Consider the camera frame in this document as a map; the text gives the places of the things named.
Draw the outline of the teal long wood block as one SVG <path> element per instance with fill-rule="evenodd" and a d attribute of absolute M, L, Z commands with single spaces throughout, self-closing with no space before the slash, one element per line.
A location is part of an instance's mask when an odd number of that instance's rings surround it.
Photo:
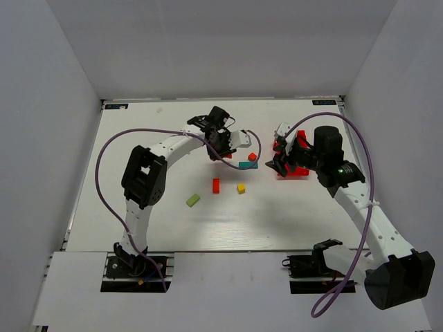
<path fill-rule="evenodd" d="M 240 161 L 238 167 L 240 169 L 257 169 L 258 163 L 256 161 Z"/>

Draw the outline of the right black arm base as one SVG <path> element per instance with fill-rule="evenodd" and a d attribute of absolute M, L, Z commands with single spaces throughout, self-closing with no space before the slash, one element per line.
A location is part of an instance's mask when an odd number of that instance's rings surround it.
<path fill-rule="evenodd" d="M 292 295 L 322 295 L 343 281 L 343 274 L 326 268 L 321 272 L 311 255 L 289 255 L 282 260 L 289 273 Z"/>

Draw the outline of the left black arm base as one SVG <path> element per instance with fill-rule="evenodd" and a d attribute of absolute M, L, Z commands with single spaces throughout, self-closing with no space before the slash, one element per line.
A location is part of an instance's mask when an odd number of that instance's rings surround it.
<path fill-rule="evenodd" d="M 141 258 L 134 268 L 129 267 L 116 255 L 108 254 L 105 261 L 101 293 L 165 293 L 172 283 L 174 256 L 154 254 L 151 258 L 160 273 L 149 260 Z"/>

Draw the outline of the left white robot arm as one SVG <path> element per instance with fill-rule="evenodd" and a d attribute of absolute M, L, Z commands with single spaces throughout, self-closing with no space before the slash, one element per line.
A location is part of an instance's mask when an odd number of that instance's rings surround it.
<path fill-rule="evenodd" d="M 140 252 L 147 252 L 147 227 L 153 205 L 165 191 L 167 170 L 191 151 L 210 144 L 210 159 L 226 156 L 235 150 L 229 146 L 230 131 L 226 128 L 229 114 L 213 107 L 206 116 L 195 116 L 187 121 L 184 134 L 174 134 L 151 147 L 132 149 L 121 185 L 126 202 L 125 224 L 129 231 L 114 244 L 116 256 L 132 270 L 143 267 Z"/>

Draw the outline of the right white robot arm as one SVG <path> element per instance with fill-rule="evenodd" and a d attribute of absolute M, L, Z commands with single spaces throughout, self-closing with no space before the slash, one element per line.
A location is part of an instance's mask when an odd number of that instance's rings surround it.
<path fill-rule="evenodd" d="M 274 133 L 275 155 L 266 166 L 285 177 L 297 168 L 315 172 L 319 183 L 345 210 L 370 249 L 370 256 L 352 252 L 339 240 L 317 243 L 312 264 L 319 274 L 333 270 L 345 281 L 362 285 L 379 309 L 385 310 L 426 297 L 435 260 L 405 240 L 380 208 L 370 200 L 370 186 L 361 170 L 344 158 L 343 137 L 336 127 L 314 131 L 314 143 L 291 132 L 282 122 Z"/>

